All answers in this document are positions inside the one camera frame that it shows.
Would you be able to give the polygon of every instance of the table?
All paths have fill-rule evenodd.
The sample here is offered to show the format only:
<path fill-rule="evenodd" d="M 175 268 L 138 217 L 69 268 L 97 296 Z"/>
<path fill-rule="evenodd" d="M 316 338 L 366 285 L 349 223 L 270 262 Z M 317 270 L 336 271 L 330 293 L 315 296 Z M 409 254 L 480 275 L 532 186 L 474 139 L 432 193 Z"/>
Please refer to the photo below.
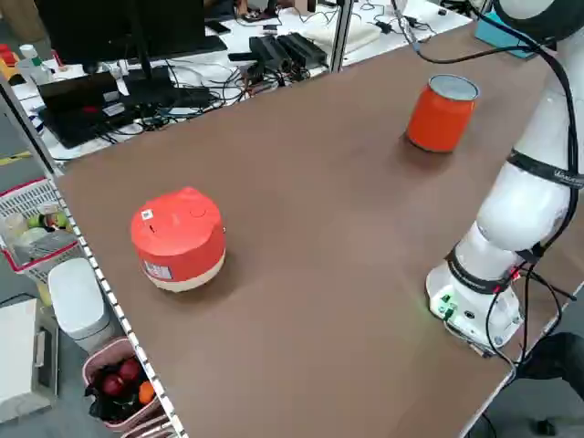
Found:
<path fill-rule="evenodd" d="M 485 49 L 472 32 L 424 51 Z M 448 156 L 402 137 L 437 72 L 482 91 Z M 443 330 L 424 279 L 475 219 L 546 73 L 509 55 L 437 67 L 403 48 L 72 162 L 58 188 L 175 427 L 207 438 L 463 430 L 508 369 Z M 206 287 L 171 295 L 140 271 L 129 222 L 185 185 L 219 205 L 227 258 Z M 584 273 L 581 233 L 582 213 L 540 267 L 567 290 Z M 537 290 L 532 337 L 555 313 Z"/>
<path fill-rule="evenodd" d="M 353 20 L 372 22 L 373 18 L 381 21 L 390 21 L 392 16 L 390 15 L 391 9 L 389 8 L 389 0 L 382 0 L 379 2 L 373 2 L 375 6 L 373 8 L 364 7 L 365 3 L 358 3 L 354 6 L 354 11 L 357 15 L 352 17 Z M 455 27 L 463 26 L 467 24 L 470 19 L 465 16 L 459 16 L 456 13 L 448 13 L 446 16 L 438 15 L 439 7 L 433 3 L 427 2 L 425 0 L 410 0 L 405 13 L 410 16 L 415 16 L 418 20 L 430 24 L 432 30 L 436 33 L 442 33 L 447 30 L 453 29 Z M 318 6 L 318 12 L 329 13 L 328 16 L 332 17 L 331 12 L 334 9 L 327 8 L 323 5 Z M 278 33 L 284 35 L 290 32 L 304 32 L 311 28 L 318 28 L 323 26 L 335 27 L 336 19 L 331 20 L 329 25 L 326 25 L 326 18 L 323 15 L 315 15 L 311 17 L 306 23 L 302 23 L 298 17 L 297 12 L 294 9 L 285 9 L 280 12 L 280 20 L 282 26 L 278 28 Z M 177 67 L 176 74 L 178 79 L 182 83 L 191 85 L 211 85 L 209 80 L 225 81 L 231 72 L 238 65 L 244 63 L 233 63 L 227 58 L 227 54 L 230 52 L 246 52 L 249 50 L 248 40 L 249 37 L 260 36 L 261 29 L 264 24 L 278 24 L 277 20 L 268 20 L 261 22 L 259 24 L 250 25 L 241 20 L 227 21 L 224 23 L 227 27 L 232 29 L 230 34 L 221 36 L 221 39 L 229 47 L 227 51 L 224 52 L 214 52 L 210 54 L 197 55 L 192 57 L 180 57 L 175 58 L 171 62 Z M 430 30 L 426 31 L 416 31 L 420 38 L 429 37 L 433 35 Z M 386 51 L 393 50 L 397 47 L 402 47 L 406 44 L 406 40 L 403 36 L 391 33 L 389 35 L 381 35 L 381 37 L 371 44 L 368 44 L 361 49 L 356 50 L 347 54 L 345 63 L 346 65 L 359 62 L 363 59 L 377 56 Z M 47 62 L 49 66 L 57 69 L 54 61 Z M 154 66 L 164 65 L 164 61 L 158 61 L 152 63 Z M 313 68 L 311 70 L 311 75 L 316 76 L 325 72 L 325 68 Z M 76 78 L 84 75 L 81 65 L 71 66 L 66 72 L 57 72 L 56 79 L 63 78 Z M 125 84 L 122 80 L 118 81 L 119 89 L 122 93 L 127 94 Z M 41 108 L 44 104 L 42 99 L 38 96 L 36 89 L 31 89 L 26 86 L 19 86 L 15 88 L 16 96 L 21 99 L 21 103 L 25 110 L 34 112 L 36 109 Z M 231 93 L 229 90 L 226 93 L 228 98 L 235 95 L 235 91 Z M 139 132 L 140 128 L 136 125 L 126 127 L 123 129 L 127 132 Z M 121 136 L 112 134 L 112 137 L 117 141 L 123 142 L 128 139 L 128 136 Z M 51 156 L 55 160 L 69 161 L 77 159 L 81 156 L 99 151 L 101 149 L 108 148 L 111 144 L 103 139 L 95 139 L 94 141 L 89 141 L 87 143 L 81 144 L 76 148 L 67 149 L 64 148 L 58 139 L 50 132 L 45 130 L 42 136 L 43 142 L 46 144 Z"/>

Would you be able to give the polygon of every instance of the wire basket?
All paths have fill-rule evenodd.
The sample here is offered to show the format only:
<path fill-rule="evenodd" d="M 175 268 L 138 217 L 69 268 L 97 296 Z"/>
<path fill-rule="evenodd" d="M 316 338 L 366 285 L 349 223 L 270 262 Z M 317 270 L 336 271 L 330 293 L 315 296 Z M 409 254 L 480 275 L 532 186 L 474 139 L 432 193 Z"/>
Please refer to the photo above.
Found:
<path fill-rule="evenodd" d="M 50 202 L 57 202 L 55 191 L 47 178 L 39 178 L 0 193 L 0 217 L 5 218 L 12 213 L 21 213 L 28 219 L 40 213 L 38 211 L 39 205 Z M 79 243 L 75 242 L 37 260 L 20 264 L 14 253 L 5 245 L 4 239 L 3 236 L 3 239 L 0 240 L 2 253 L 12 270 L 17 274 L 24 274 L 45 284 L 48 273 L 53 267 L 70 258 L 83 256 Z"/>

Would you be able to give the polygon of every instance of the red apple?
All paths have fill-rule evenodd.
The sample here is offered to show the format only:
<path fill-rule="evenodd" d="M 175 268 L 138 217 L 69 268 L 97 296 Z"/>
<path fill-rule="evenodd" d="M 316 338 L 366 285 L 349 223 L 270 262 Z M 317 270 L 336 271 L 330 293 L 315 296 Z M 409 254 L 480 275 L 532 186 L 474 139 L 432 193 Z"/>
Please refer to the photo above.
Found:
<path fill-rule="evenodd" d="M 124 381 L 117 374 L 108 374 L 103 378 L 101 383 L 101 390 L 106 394 L 115 397 L 120 395 L 124 390 Z"/>
<path fill-rule="evenodd" d="M 129 358 L 123 361 L 118 374 L 124 381 L 135 381 L 140 376 L 140 363 L 135 358 Z"/>

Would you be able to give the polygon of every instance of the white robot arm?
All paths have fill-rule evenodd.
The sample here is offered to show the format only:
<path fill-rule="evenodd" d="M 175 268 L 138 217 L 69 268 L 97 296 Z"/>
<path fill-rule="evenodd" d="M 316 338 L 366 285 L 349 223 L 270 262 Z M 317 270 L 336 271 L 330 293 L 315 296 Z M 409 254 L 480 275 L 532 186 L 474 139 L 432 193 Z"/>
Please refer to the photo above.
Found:
<path fill-rule="evenodd" d="M 576 128 L 584 132 L 584 2 L 496 0 L 495 10 L 538 42 L 558 41 L 557 58 L 568 74 Z M 579 171 L 568 167 L 566 102 L 558 79 L 550 75 L 475 223 L 427 276 L 432 313 L 480 349 L 505 345 L 521 326 L 518 300 L 505 280 L 524 261 L 519 254 L 554 234 L 568 211 L 570 194 L 584 186 L 579 175 L 582 144 Z"/>

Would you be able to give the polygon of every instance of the orange cylinder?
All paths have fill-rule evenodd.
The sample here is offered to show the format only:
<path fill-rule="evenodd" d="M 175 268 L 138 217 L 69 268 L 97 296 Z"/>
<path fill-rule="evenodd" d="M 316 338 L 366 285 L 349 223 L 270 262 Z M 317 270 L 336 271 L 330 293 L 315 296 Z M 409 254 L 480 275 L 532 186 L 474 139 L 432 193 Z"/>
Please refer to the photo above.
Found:
<path fill-rule="evenodd" d="M 452 152 L 468 125 L 479 88 L 454 75 L 437 75 L 423 90 L 407 130 L 408 139 L 432 152 Z"/>

